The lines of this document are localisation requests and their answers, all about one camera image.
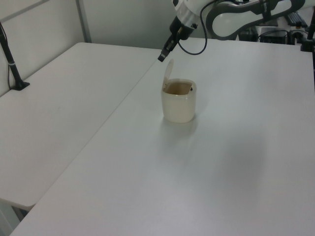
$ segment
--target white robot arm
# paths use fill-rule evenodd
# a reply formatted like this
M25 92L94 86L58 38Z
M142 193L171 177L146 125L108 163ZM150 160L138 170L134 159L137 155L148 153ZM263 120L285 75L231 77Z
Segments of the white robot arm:
M172 0L176 17L170 26L159 60L163 61L179 40L186 40L200 25L200 12L213 38L228 40L250 26L284 16L302 8L315 6L315 0Z

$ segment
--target table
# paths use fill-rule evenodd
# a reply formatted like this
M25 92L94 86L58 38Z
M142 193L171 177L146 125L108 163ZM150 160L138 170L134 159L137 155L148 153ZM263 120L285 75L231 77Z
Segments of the table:
M159 56L79 43L0 98L0 200L29 210Z
M197 57L176 48L156 61L12 236L313 236L312 54L208 45ZM171 58L171 78L197 84L186 124L163 119Z

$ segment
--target black cable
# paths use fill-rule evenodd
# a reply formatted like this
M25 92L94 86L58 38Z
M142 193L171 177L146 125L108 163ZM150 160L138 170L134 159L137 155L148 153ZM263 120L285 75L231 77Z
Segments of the black cable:
M8 65L8 86L9 89L11 90L11 86L10 86L10 66Z
M265 35L268 35L268 34L271 34L271 33L276 33L276 32L286 32L286 36L289 33L289 31L284 30L284 29L272 30L272 31L269 31L269 32L262 33L260 36L258 36L258 39L260 39L261 36L265 36Z
M205 40L206 40L206 42L205 42L204 48L203 48L199 53L190 53L190 52L188 52L187 50L185 50L185 49L182 47L181 43L179 42L179 38L178 38L179 33L177 33L177 36L176 36L177 43L178 43L178 45L181 47L181 49L182 49L185 53L187 53L187 54L189 54L189 55L196 56L196 55L202 54L202 53L206 50L207 44L208 44L208 36L207 36L207 30L206 30L205 24L204 24L203 19L202 19L202 12L204 11L204 9L206 9L208 6L210 6L211 4L213 4L213 3L215 3L215 2L216 2L216 1L214 0L214 1L210 2L210 3L208 3L208 4L205 5L205 6L201 9L201 11L200 11L200 20L201 20L201 25L202 25L203 31L204 31L204 33L205 33Z
M4 34L4 37L5 37L5 40L8 42L8 38L6 37L6 33L5 33L5 30L0 22L0 28ZM11 90L11 85L10 85L10 65L8 64L8 86L9 86L9 89Z
M8 38L6 37L6 33L4 31L4 28L3 28L2 24L1 24L1 22L0 22L0 27L1 27L2 32L4 33L5 40L8 41Z
M305 34L308 34L306 31L303 31L303 30L300 30L300 29L294 29L294 30L291 30L290 32L294 32L294 31L303 32Z

